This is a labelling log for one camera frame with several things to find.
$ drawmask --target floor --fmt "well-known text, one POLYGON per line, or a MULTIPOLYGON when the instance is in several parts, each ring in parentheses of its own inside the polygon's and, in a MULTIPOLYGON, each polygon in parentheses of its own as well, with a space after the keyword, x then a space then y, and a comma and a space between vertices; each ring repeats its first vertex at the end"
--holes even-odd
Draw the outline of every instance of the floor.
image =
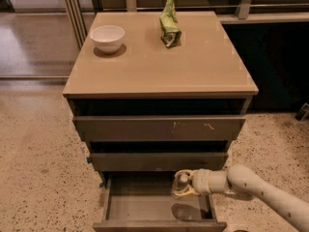
MULTIPOLYGON (((94 16, 85 15, 89 28, 94 16)), ((64 14, 0 14, 0 74, 66 75, 78 54, 64 14)), ((0 232, 93 231, 103 188, 71 122, 64 83, 0 82, 0 232)), ((250 113, 226 167, 243 163, 309 202, 309 123, 293 113, 250 113)), ((258 199, 212 196, 225 232, 292 232, 258 199)))

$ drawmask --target terrazzo floor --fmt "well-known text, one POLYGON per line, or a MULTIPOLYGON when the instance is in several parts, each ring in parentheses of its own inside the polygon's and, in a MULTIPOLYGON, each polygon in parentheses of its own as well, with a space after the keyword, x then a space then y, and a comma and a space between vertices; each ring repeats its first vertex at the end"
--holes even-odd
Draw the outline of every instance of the terrazzo floor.
MULTIPOLYGON (((9 16, 0 15, 0 30, 4 24, 10 27, 15 18, 9 16)), ((36 17, 36 23, 43 23, 42 17, 36 17)), ((34 21, 34 18, 23 19, 34 21)), ((58 48, 53 46, 59 54, 52 54, 58 55, 61 63, 73 63, 77 50, 70 38, 71 31, 67 31, 70 28, 67 18, 46 16, 45 19, 57 21, 53 25, 59 23, 63 36, 70 39, 71 48, 67 49, 70 57, 62 55, 60 44, 58 48)), ((20 36, 19 29, 15 26, 15 35, 20 36)), ((28 42, 22 40, 18 45, 19 49, 31 41, 34 45, 33 52, 28 51, 27 58, 21 59, 23 64, 28 64, 31 57, 35 61, 32 53, 39 51, 36 41, 40 32, 32 33, 32 38, 28 38, 28 33, 23 32, 22 37, 28 42)), ((55 34, 54 39, 61 41, 61 33, 55 34)), ((0 72, 13 73, 11 68, 15 65, 10 64, 18 61, 12 56, 16 44, 6 49, 3 39, 0 42, 1 48, 11 54, 7 58, 7 54, 0 53, 0 68, 6 64, 0 72)), ((65 72, 69 72, 70 67, 64 65, 65 72)), ((31 64, 28 67, 31 72, 36 69, 31 64)), ((52 67, 43 63, 41 70, 52 73, 52 67)), ((62 97, 63 89, 64 83, 56 82, 0 82, 0 232, 90 232, 93 223, 101 221, 100 177, 86 162, 88 150, 74 129, 69 106, 62 97)), ((293 113, 247 114, 239 138, 229 150, 226 167, 243 163, 266 181, 309 202, 309 121, 299 122, 294 116, 293 113)), ((258 199, 239 201, 216 194, 212 201, 218 220, 228 223, 225 232, 295 231, 258 199)))

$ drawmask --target white robotic arm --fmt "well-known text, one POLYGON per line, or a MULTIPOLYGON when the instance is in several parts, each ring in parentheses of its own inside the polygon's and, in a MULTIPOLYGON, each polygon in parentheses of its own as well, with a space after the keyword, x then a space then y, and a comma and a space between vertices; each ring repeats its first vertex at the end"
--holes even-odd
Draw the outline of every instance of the white robotic arm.
POLYGON ((210 195, 221 193, 242 198, 255 196, 301 232, 309 232, 309 204, 265 182, 246 166, 233 165, 228 171, 181 170, 176 173, 173 194, 210 195))

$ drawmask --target bowl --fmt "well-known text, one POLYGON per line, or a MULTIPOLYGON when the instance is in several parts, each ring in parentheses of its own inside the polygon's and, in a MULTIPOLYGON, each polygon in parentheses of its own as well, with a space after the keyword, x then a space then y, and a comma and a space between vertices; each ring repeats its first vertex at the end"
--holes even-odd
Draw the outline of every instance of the bowl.
POLYGON ((125 30, 118 26, 106 25, 95 28, 90 33, 90 39, 95 47, 106 54, 119 50, 123 44, 125 30))

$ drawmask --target crumpled green chip bag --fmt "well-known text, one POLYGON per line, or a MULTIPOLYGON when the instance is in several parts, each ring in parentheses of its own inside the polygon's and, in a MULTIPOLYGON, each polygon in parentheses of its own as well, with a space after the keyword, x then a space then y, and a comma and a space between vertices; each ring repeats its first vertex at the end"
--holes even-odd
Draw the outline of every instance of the crumpled green chip bag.
POLYGON ((178 44, 182 31, 178 26, 174 0, 167 0, 164 11, 160 16, 162 40, 167 48, 178 44))

